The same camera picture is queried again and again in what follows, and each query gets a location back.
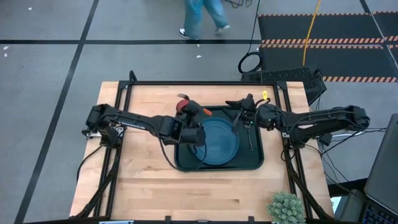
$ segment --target person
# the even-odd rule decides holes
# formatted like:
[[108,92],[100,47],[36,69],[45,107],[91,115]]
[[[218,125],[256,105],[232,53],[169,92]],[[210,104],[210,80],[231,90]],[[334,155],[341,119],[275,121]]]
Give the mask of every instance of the person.
[[216,24],[216,34],[220,34],[231,26],[225,16],[221,0],[185,0],[184,28],[178,33],[186,39],[198,40],[201,29],[201,7],[204,6]]

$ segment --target yellow cable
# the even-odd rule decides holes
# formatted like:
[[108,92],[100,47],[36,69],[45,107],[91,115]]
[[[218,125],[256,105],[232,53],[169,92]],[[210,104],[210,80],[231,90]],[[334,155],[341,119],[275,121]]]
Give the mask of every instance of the yellow cable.
[[319,9],[320,5],[321,5],[321,0],[318,0],[317,9],[315,10],[315,13],[312,16],[311,25],[310,25],[310,28],[308,29],[307,38],[305,39],[305,47],[304,47],[304,55],[303,55],[303,66],[305,65],[305,54],[307,53],[308,39],[310,38],[312,25],[313,25],[313,22],[315,21],[315,18],[317,16],[317,14],[318,14],[318,9]]

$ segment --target blue jeans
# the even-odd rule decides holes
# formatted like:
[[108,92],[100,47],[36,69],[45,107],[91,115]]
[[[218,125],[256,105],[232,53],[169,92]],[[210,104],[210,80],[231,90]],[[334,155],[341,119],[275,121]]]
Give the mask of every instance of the blue jeans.
[[205,6],[217,28],[228,25],[221,0],[185,0],[185,35],[191,39],[200,38],[201,7]]

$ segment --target black tray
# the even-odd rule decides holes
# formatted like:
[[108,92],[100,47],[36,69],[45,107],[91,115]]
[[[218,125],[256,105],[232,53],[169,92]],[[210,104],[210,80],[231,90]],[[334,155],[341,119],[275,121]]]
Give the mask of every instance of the black tray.
[[[232,123],[233,116],[239,110],[232,110],[229,106],[206,106],[213,112],[212,117],[223,118]],[[197,120],[203,121],[208,115],[198,115]],[[243,125],[238,127],[239,149],[235,157],[221,165],[200,164],[200,160],[194,155],[186,144],[174,147],[174,160],[176,166],[184,172],[188,171],[216,171],[216,170],[253,170],[259,168],[264,162],[261,135],[258,127],[251,127],[249,135],[252,143],[252,151],[249,149],[248,132]]]

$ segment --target small yellow object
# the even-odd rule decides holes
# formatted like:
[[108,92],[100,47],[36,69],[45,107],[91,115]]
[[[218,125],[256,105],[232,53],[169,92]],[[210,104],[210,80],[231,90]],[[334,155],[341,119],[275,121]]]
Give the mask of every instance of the small yellow object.
[[264,91],[262,92],[262,98],[263,98],[264,100],[267,100],[267,99],[268,99],[268,95],[267,95],[267,91],[266,91],[266,90],[264,90]]

